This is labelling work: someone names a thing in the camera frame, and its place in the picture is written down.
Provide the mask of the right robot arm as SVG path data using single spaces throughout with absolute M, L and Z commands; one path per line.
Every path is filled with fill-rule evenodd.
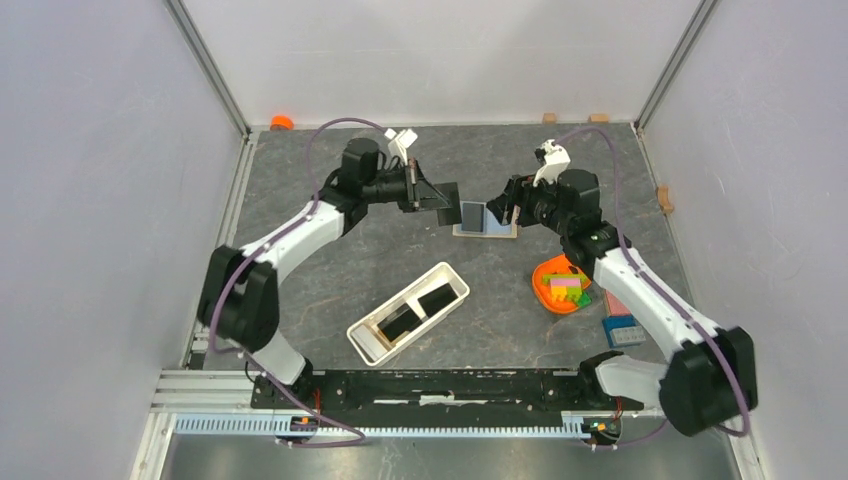
M 591 359 L 591 372 L 577 382 L 585 405 L 602 408 L 625 397 L 659 407 L 688 437 L 710 428 L 734 437 L 750 434 L 758 405 L 751 335 L 718 325 L 649 268 L 630 240 L 604 219 L 595 174 L 566 170 L 553 181 L 516 175 L 486 207 L 503 223 L 541 225 L 557 234 L 565 257 L 622 302 L 663 352 L 663 364 L 621 352 Z

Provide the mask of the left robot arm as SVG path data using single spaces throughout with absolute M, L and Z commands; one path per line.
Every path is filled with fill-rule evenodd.
M 279 330 L 282 281 L 320 248 L 349 233 L 372 204 L 394 203 L 404 213 L 434 211 L 441 226 L 461 220 L 459 187 L 433 184 L 404 147 L 387 152 L 368 138 L 354 138 L 317 196 L 294 218 L 241 248 L 211 254 L 196 318 L 212 339 L 232 342 L 277 380 L 275 392 L 290 407 L 314 394 L 310 362 Z

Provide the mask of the beige leather card holder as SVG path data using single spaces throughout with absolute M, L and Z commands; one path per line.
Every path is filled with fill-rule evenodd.
M 482 234 L 463 233 L 460 224 L 453 226 L 452 234 L 455 237 L 485 238 L 485 239 L 516 239 L 519 229 L 512 223 L 500 225 L 495 217 L 486 208 L 485 232 Z

